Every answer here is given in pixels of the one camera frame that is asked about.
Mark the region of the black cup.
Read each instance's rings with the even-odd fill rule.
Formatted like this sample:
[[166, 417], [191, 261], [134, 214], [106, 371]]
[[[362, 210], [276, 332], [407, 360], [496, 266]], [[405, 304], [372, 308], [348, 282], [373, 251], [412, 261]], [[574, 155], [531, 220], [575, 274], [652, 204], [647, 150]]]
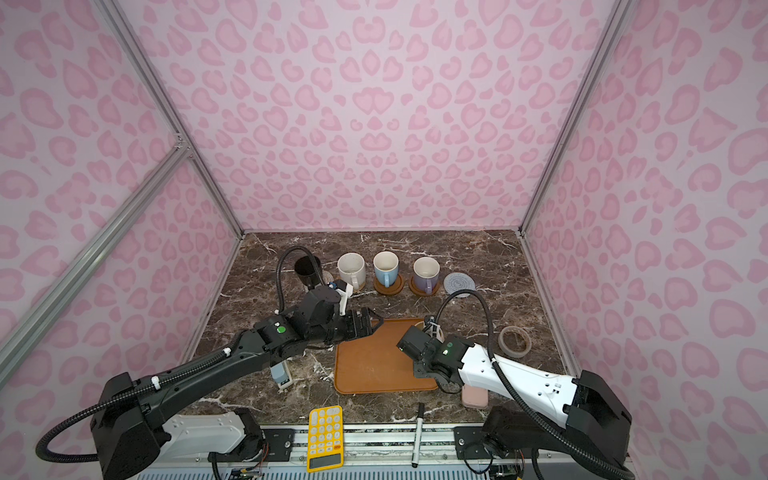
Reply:
[[312, 290], [324, 282], [322, 263], [315, 255], [304, 255], [296, 260], [294, 271], [308, 290]]

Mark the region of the lilac mug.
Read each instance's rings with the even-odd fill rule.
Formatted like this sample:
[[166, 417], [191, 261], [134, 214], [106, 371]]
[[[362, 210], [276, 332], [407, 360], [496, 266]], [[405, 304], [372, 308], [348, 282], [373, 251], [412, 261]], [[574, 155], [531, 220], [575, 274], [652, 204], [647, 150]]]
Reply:
[[440, 264], [432, 257], [418, 258], [413, 264], [413, 279], [419, 289], [431, 290], [440, 277]]

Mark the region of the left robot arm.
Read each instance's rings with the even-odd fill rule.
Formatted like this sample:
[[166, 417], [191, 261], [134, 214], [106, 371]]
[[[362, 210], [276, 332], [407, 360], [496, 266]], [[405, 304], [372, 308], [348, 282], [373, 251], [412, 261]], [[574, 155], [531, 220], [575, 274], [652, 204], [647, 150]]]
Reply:
[[173, 435], [164, 428], [171, 417], [211, 392], [241, 377], [299, 356], [313, 343], [334, 345], [372, 335], [383, 318], [364, 307], [340, 315], [321, 308], [304, 318], [295, 309], [272, 315], [237, 334], [224, 350], [134, 380], [112, 377], [99, 400], [107, 407], [94, 414], [90, 429], [104, 479], [128, 479], [149, 467]]

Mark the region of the white speckled mug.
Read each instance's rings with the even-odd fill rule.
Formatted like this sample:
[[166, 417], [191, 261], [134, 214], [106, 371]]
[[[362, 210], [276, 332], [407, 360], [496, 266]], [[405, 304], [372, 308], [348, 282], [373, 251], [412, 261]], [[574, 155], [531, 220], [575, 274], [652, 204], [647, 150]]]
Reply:
[[337, 261], [341, 280], [351, 285], [355, 292], [361, 291], [366, 284], [366, 263], [362, 255], [356, 252], [343, 254]]

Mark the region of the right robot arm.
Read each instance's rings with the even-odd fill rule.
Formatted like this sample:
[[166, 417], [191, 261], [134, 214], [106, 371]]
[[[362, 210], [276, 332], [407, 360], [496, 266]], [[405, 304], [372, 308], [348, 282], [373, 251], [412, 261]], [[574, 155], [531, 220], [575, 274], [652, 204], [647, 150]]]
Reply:
[[606, 479], [633, 479], [625, 466], [632, 416], [598, 374], [580, 376], [537, 370], [493, 354], [465, 338], [445, 341], [411, 327], [397, 343], [413, 361], [414, 375], [439, 385], [481, 388], [512, 399], [528, 416], [522, 428], [501, 413], [491, 415], [486, 434], [505, 450], [529, 448], [569, 454]]

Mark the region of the blue mug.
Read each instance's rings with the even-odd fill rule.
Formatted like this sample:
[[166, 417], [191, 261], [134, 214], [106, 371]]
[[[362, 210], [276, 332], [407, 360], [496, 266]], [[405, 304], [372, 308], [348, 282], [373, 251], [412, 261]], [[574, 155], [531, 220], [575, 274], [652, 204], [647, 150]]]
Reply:
[[373, 259], [376, 280], [385, 289], [391, 288], [399, 275], [399, 259], [391, 251], [381, 251]]

